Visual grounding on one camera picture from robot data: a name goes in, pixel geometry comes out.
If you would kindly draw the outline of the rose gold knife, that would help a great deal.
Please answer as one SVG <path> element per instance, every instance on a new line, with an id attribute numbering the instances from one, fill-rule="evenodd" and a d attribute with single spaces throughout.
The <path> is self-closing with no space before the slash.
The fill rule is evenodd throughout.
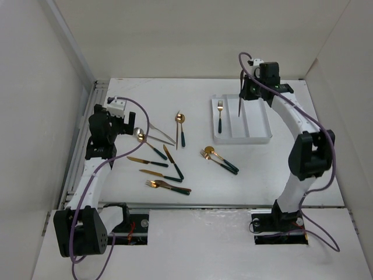
<path id="1" fill-rule="evenodd" d="M 239 103 L 238 103 L 238 117 L 240 117 L 240 115 L 241 115 L 241 103 L 242 103 L 241 92 L 242 92 L 242 89 L 243 89 L 243 85 L 244 85 L 244 71 L 241 70 L 241 72 L 240 72 L 240 92 L 239 92 Z"/>

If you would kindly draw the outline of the gold spoon green handle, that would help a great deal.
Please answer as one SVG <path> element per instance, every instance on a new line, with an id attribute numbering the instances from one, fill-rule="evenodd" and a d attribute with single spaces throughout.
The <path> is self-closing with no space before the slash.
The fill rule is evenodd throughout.
<path id="1" fill-rule="evenodd" d="M 185 142 L 185 134 L 184 134 L 184 128 L 183 128 L 183 123 L 185 122 L 185 116 L 183 114 L 179 114 L 180 118 L 180 130 L 181 130 L 181 146 L 184 148 L 186 147 L 186 142 Z"/>
<path id="2" fill-rule="evenodd" d="M 229 168 L 231 168 L 232 170 L 236 171 L 236 172 L 239 172 L 239 169 L 237 167 L 235 167 L 233 164 L 231 164 L 228 160 L 226 160 L 225 158 L 223 158 L 222 156 L 220 156 L 214 149 L 214 147 L 212 146 L 207 146 L 204 148 L 204 151 L 207 153 L 207 154 L 210 154 L 210 155 L 215 155 L 216 157 L 218 157 L 221 161 L 223 161 Z"/>
<path id="3" fill-rule="evenodd" d="M 156 149 L 153 145 L 151 145 L 151 144 L 149 144 L 148 143 L 148 141 L 147 141 L 147 139 L 146 139 L 146 137 L 145 137 L 145 135 L 143 135 L 143 134 L 139 134 L 138 136 L 137 136 L 137 139 L 138 139 L 138 141 L 139 142 L 141 142 L 141 143 L 145 143 L 147 146 L 149 146 L 154 152 L 156 152 L 163 160 L 167 160 L 168 159 L 168 157 L 165 155 L 165 154 L 163 154 L 161 151 L 159 151 L 158 149 Z"/>

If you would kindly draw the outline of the silver spoon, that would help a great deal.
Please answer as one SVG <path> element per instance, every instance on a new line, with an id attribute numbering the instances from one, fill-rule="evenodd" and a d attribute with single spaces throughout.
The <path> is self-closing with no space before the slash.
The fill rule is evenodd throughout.
<path id="1" fill-rule="evenodd" d="M 136 135 L 136 137 L 145 136 L 145 132 L 141 128 L 134 128 L 133 133 Z M 152 139 L 152 140 L 155 140 L 155 141 L 159 141 L 159 142 L 162 142 L 162 143 L 167 144 L 167 145 L 174 146 L 174 144 L 171 143 L 171 142 L 167 142 L 167 141 L 164 141 L 162 139 L 159 139 L 159 138 L 156 138 L 156 137 L 153 137 L 153 136 L 150 136 L 150 135 L 148 135 L 147 137 L 149 139 Z"/>

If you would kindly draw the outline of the rose gold fork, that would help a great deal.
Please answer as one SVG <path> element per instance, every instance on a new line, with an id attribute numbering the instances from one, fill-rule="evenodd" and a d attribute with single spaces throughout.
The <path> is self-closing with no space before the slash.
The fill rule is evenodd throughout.
<path id="1" fill-rule="evenodd" d="M 176 122 L 176 150 L 178 149 L 178 139 L 179 139 L 179 124 L 180 124 L 180 118 L 179 118 L 180 111 L 175 116 L 175 122 Z"/>

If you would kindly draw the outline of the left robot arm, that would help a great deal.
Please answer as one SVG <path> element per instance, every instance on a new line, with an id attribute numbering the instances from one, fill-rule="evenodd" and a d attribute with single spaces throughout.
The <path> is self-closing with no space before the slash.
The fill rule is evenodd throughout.
<path id="1" fill-rule="evenodd" d="M 117 155 L 115 140 L 134 131 L 136 114 L 131 112 L 126 118 L 125 106 L 123 100 L 106 107 L 97 104 L 89 117 L 90 137 L 80 182 L 65 209 L 53 217 L 62 257 L 103 254 L 113 228 L 121 232 L 130 226 L 125 203 L 109 204 L 98 211 L 101 191 Z"/>

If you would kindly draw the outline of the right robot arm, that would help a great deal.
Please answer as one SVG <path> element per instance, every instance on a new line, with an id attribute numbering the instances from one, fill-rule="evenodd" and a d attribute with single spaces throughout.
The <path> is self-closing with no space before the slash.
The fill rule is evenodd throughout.
<path id="1" fill-rule="evenodd" d="M 335 134 L 326 130 L 308 115 L 299 104 L 293 88 L 281 83 L 279 65 L 250 59 L 250 69 L 240 73 L 240 100 L 262 99 L 274 110 L 294 138 L 288 157 L 290 177 L 280 197 L 275 201 L 270 223 L 278 230 L 291 223 L 291 216 L 299 211 L 299 205 L 317 178 L 335 168 Z"/>

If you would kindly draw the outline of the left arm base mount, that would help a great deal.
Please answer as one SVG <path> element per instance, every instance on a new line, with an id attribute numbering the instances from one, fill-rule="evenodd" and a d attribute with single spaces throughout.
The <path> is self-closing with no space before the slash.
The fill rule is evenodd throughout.
<path id="1" fill-rule="evenodd" d="M 109 244 L 112 243 L 114 233 L 115 245 L 147 245 L 150 222 L 148 210 L 132 209 L 126 203 L 112 203 L 99 208 L 99 215 L 109 235 Z"/>

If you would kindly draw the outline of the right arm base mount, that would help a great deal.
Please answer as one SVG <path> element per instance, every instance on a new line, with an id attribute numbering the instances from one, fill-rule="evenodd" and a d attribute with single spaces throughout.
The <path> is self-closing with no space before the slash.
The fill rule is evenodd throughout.
<path id="1" fill-rule="evenodd" d="M 271 213 L 253 213 L 251 226 L 256 245 L 308 245 L 301 218 L 276 223 Z"/>

